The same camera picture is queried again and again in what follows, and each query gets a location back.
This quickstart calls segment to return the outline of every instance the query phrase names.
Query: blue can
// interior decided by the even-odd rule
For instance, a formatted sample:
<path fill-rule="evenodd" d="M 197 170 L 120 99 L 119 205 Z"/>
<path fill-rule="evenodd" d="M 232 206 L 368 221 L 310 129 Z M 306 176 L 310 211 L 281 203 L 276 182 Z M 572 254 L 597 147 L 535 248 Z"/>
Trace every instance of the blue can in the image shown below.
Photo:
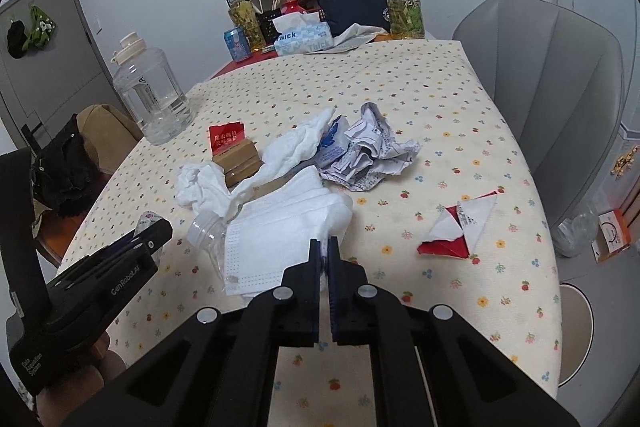
<path fill-rule="evenodd" d="M 251 57 L 249 41 L 246 39 L 244 30 L 240 26 L 225 32 L 225 42 L 234 62 L 242 62 Z"/>

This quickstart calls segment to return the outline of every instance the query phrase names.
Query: chair backrest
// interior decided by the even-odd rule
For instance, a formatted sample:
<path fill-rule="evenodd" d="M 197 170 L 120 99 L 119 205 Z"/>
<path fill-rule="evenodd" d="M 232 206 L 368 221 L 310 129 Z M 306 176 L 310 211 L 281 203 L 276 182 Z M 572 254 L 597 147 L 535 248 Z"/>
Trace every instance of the chair backrest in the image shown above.
<path fill-rule="evenodd" d="M 486 0 L 458 25 L 463 48 L 524 154 L 550 225 L 584 195 L 626 99 L 620 43 L 541 0 Z"/>

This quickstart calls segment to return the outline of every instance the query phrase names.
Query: person's hand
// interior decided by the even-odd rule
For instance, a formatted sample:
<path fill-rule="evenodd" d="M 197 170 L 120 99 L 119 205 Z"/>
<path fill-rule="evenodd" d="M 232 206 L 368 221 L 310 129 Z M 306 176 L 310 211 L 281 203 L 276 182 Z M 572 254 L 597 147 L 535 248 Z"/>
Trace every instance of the person's hand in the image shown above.
<path fill-rule="evenodd" d="M 113 380 L 126 369 L 122 359 L 109 351 L 110 342 L 109 335 L 104 333 L 92 346 L 92 355 L 100 360 L 98 369 L 86 365 L 44 388 L 36 397 L 38 415 L 44 427 L 58 427 L 74 409 L 100 391 L 105 381 Z"/>

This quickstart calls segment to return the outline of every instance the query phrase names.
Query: floral tablecloth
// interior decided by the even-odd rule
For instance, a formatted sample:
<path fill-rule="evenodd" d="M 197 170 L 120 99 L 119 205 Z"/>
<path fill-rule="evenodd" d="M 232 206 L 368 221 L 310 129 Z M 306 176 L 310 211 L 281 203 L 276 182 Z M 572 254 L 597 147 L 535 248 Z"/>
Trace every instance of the floral tablecloth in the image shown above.
<path fill-rule="evenodd" d="M 159 272 L 108 330 L 127 363 L 197 309 L 224 312 L 242 305 L 225 295 L 208 256 L 184 240 L 194 216 L 174 200 L 180 166 L 210 159 L 209 126 L 242 120 L 261 150 L 327 105 L 354 123 L 360 105 L 371 101 L 399 140 L 416 139 L 422 150 L 401 176 L 370 192 L 347 192 L 354 213 L 343 257 L 409 306 L 449 304 L 556 395 L 561 307 L 545 214 L 520 148 L 459 42 L 391 41 L 349 55 L 274 58 L 198 84 L 189 97 L 198 113 L 194 123 L 164 146 L 140 142 L 95 203 L 61 267 L 132 230 L 145 209 L 171 221 L 174 238 L 164 247 Z M 492 190 L 501 194 L 470 259 L 418 256 L 420 238 L 444 206 Z M 281 349 L 270 425 L 375 423 L 368 348 L 333 344 L 327 308 L 323 299 L 321 342 L 314 349 Z"/>

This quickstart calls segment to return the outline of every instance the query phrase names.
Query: cardboard box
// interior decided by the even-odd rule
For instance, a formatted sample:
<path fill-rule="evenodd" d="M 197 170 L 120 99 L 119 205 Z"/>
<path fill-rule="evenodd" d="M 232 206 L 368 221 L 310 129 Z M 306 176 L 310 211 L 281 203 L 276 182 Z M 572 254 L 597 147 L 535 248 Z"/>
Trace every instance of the cardboard box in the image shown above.
<path fill-rule="evenodd" d="M 622 213 L 616 209 L 598 216 L 600 229 L 591 243 L 596 263 L 602 263 L 619 254 L 631 244 L 631 235 L 626 227 Z"/>
<path fill-rule="evenodd" d="M 254 142 L 245 138 L 225 152 L 213 156 L 213 161 L 225 172 L 225 183 L 231 187 L 249 176 L 253 176 L 262 162 Z"/>

